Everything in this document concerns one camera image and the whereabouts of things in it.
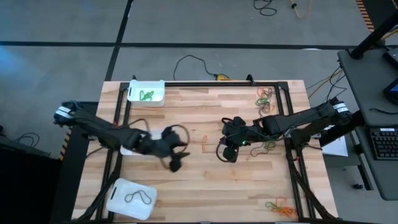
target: computer keyboard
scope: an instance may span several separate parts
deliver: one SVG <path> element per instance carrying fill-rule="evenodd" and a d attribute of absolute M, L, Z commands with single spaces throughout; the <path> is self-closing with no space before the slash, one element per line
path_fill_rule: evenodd
<path fill-rule="evenodd" d="M 369 130 L 369 135 L 375 159 L 398 160 L 398 129 L 372 128 Z"/>

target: desk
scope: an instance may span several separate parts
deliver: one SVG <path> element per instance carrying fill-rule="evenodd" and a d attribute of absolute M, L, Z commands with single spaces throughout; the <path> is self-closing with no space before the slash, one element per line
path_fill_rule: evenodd
<path fill-rule="evenodd" d="M 309 108 L 302 80 L 288 81 L 294 111 Z M 97 116 L 112 122 L 120 82 L 105 82 L 99 99 Z M 254 104 L 256 86 L 166 87 L 165 105 L 161 108 L 137 108 L 132 105 L 130 121 L 145 118 L 151 131 L 163 130 L 171 124 L 182 124 L 190 132 L 187 151 L 177 173 L 165 170 L 153 156 L 124 156 L 121 177 L 140 184 L 154 186 L 158 198 L 150 222 L 268 222 L 290 221 L 265 207 L 267 201 L 285 197 L 284 206 L 294 207 L 292 184 L 285 159 L 283 142 L 268 154 L 251 157 L 252 147 L 242 147 L 238 161 L 226 164 L 215 155 L 218 140 L 222 137 L 221 118 L 241 116 L 246 122 L 259 117 Z M 270 114 L 278 114 L 275 96 Z M 145 128 L 136 123 L 134 127 Z M 207 142 L 202 148 L 204 135 Z M 312 140 L 311 145 L 319 146 Z M 88 151 L 98 148 L 97 142 Z M 303 151 L 310 186 L 328 211 L 337 216 L 333 194 L 322 157 L 317 149 Z M 106 150 L 91 155 L 85 161 L 73 218 L 79 217 L 93 201 L 101 187 Z M 304 214 L 308 216 L 305 198 L 300 191 Z M 115 215 L 114 221 L 134 220 Z"/>
<path fill-rule="evenodd" d="M 398 110 L 398 106 L 387 101 L 382 93 L 388 84 L 398 78 L 397 69 L 383 59 L 384 52 L 384 49 L 368 50 L 359 60 L 351 58 L 347 51 L 338 52 L 341 67 L 354 93 L 365 125 L 372 127 L 388 127 L 398 124 L 396 115 L 369 111 L 370 108 L 385 111 Z M 374 160 L 364 128 L 356 128 L 355 131 L 381 197 L 384 200 L 398 200 L 398 191 L 396 190 L 398 180 L 391 178 L 396 176 L 398 161 Z"/>

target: wooden table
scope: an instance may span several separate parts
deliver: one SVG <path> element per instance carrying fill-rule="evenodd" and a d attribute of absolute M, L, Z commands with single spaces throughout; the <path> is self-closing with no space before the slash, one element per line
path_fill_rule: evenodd
<path fill-rule="evenodd" d="M 308 109 L 304 82 L 287 82 L 294 112 Z M 105 82 L 99 99 L 96 115 L 109 122 L 113 121 L 119 84 Z M 257 157 L 252 157 L 249 153 L 256 145 L 242 147 L 238 161 L 234 164 L 221 162 L 215 155 L 216 145 L 222 137 L 222 117 L 240 116 L 248 124 L 259 117 L 258 107 L 254 104 L 258 99 L 258 88 L 260 87 L 166 87 L 163 107 L 132 106 L 129 121 L 145 118 L 151 131 L 161 131 L 171 124 L 182 124 L 188 128 L 191 137 L 187 149 L 191 155 L 183 159 L 183 166 L 177 173 L 165 170 L 153 156 L 123 157 L 122 178 L 151 185 L 158 191 L 155 209 L 148 221 L 269 222 L 296 219 L 271 212 L 265 206 L 268 201 L 275 202 L 277 197 L 284 197 L 287 200 L 283 206 L 295 207 L 283 141 L 278 142 L 273 151 Z M 279 114 L 275 96 L 272 97 L 271 104 L 274 109 L 269 114 Z M 145 128 L 143 123 L 136 123 L 134 127 Z M 180 134 L 184 141 L 185 134 L 183 131 Z M 204 136 L 207 136 L 207 141 L 202 147 Z M 319 147 L 318 141 L 312 140 L 310 144 Z M 98 147 L 99 144 L 93 142 L 88 151 Z M 337 216 L 322 152 L 306 148 L 303 155 L 311 189 L 327 210 Z M 87 158 L 73 211 L 74 218 L 86 210 L 100 191 L 105 159 L 106 150 Z M 302 191 L 300 196 L 304 214 L 308 216 Z M 122 215 L 115 215 L 114 221 L 136 222 Z"/>

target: black desk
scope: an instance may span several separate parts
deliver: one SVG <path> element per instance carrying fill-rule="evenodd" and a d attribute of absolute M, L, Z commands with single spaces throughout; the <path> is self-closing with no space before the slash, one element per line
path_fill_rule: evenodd
<path fill-rule="evenodd" d="M 398 106 L 388 102 L 382 94 L 382 90 L 398 78 L 398 70 L 382 58 L 384 52 L 381 49 L 368 50 L 360 60 L 352 59 L 347 51 L 338 52 L 340 65 L 368 126 L 398 126 L 398 115 L 369 110 L 398 111 Z M 398 161 L 375 161 L 364 128 L 355 128 L 355 131 L 381 197 L 398 200 Z"/>

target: gray floor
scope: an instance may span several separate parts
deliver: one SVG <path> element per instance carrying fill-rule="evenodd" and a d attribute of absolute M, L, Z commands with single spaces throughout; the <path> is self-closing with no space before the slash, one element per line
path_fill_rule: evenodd
<path fill-rule="evenodd" d="M 0 40 L 114 42 L 127 0 L 0 2 Z M 302 0 L 300 10 L 308 1 Z M 262 17 L 252 1 L 135 0 L 124 42 L 226 42 L 257 44 L 355 45 L 368 32 L 354 0 L 315 1 L 312 15 L 296 20 L 289 1 L 274 1 L 274 17 Z M 52 124 L 62 101 L 98 101 L 113 48 L 0 47 L 0 124 L 10 138 L 37 132 L 39 149 L 57 157 L 65 129 Z M 302 79 L 307 86 L 338 66 L 333 50 L 135 49 L 120 50 L 112 80 L 172 80 L 178 59 L 193 54 L 211 72 L 257 80 Z M 188 58 L 178 80 L 211 80 L 203 65 Z M 348 87 L 346 79 L 340 86 Z M 311 99 L 318 105 L 329 85 Z M 356 111 L 350 89 L 339 96 Z M 377 190 L 353 190 L 356 169 L 328 168 L 340 217 L 396 223 L 398 202 L 383 201 Z"/>

